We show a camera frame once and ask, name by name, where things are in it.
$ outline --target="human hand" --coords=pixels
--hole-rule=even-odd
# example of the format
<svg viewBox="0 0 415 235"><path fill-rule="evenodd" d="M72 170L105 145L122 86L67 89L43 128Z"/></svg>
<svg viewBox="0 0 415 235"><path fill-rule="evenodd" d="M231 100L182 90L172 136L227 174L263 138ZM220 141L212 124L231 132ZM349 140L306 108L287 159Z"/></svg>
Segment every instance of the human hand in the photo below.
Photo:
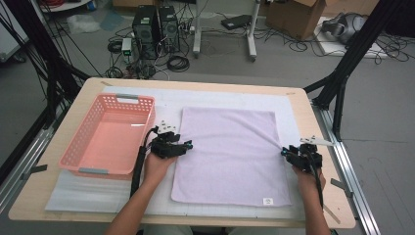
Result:
<svg viewBox="0 0 415 235"><path fill-rule="evenodd" d="M314 194L318 197L318 191L314 175L303 172L295 166L293 166L293 171L296 173L297 178L299 180L299 189L301 196L304 198L305 195L309 196L310 194ZM324 186L326 185L326 178L324 177L321 168L317 169L317 174L319 175L321 189L323 190Z"/></svg>
<svg viewBox="0 0 415 235"><path fill-rule="evenodd" d="M157 188L160 182L164 179L168 167L176 160L177 157L161 159L155 154L150 153L144 162L143 184Z"/></svg>

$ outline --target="black metal pole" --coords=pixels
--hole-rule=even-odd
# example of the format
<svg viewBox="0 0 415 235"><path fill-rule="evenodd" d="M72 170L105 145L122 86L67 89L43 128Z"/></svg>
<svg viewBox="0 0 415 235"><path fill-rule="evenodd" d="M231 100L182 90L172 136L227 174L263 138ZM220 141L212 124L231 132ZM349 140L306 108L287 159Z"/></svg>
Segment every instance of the black metal pole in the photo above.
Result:
<svg viewBox="0 0 415 235"><path fill-rule="evenodd" d="M320 94L313 99L313 104L322 110L328 110L336 97L333 131L339 141L342 141L340 129L347 80L397 10L407 1L409 0L380 0L336 69L329 76L304 88L309 93L323 87Z"/></svg>

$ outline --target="cardboard box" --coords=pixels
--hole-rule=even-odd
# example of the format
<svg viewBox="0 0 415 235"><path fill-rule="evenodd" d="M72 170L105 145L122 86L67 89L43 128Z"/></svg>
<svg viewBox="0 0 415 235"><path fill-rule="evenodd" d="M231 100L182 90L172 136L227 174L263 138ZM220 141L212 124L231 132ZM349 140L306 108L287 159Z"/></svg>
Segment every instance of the cardboard box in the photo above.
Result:
<svg viewBox="0 0 415 235"><path fill-rule="evenodd" d="M136 11L139 5L159 5L159 0L113 0L113 6L117 10Z"/></svg>
<svg viewBox="0 0 415 235"><path fill-rule="evenodd" d="M378 2L379 0L340 0L335 4L327 6L323 11L323 16L335 17L340 12L353 12L362 16L369 16Z"/></svg>
<svg viewBox="0 0 415 235"><path fill-rule="evenodd" d="M304 40L312 35L326 6L338 0L291 0L271 3L265 24L285 34Z"/></svg>

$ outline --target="care label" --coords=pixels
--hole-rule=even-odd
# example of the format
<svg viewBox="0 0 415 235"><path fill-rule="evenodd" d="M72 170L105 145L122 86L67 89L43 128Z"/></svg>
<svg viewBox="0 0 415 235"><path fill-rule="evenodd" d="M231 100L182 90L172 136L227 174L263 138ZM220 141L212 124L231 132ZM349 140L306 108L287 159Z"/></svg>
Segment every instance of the care label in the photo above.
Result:
<svg viewBox="0 0 415 235"><path fill-rule="evenodd" d="M272 198L263 198L263 205L264 206L274 205L274 200Z"/></svg>

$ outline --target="person's left arm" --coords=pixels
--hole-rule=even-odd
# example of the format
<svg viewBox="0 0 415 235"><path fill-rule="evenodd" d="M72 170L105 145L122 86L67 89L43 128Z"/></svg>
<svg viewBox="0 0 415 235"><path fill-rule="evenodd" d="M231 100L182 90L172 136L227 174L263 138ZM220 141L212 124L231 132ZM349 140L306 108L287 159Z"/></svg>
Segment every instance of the person's left arm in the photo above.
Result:
<svg viewBox="0 0 415 235"><path fill-rule="evenodd" d="M109 234L136 234L156 188L177 158L160 159L150 153L145 161L144 180L122 210L116 215L106 231Z"/></svg>

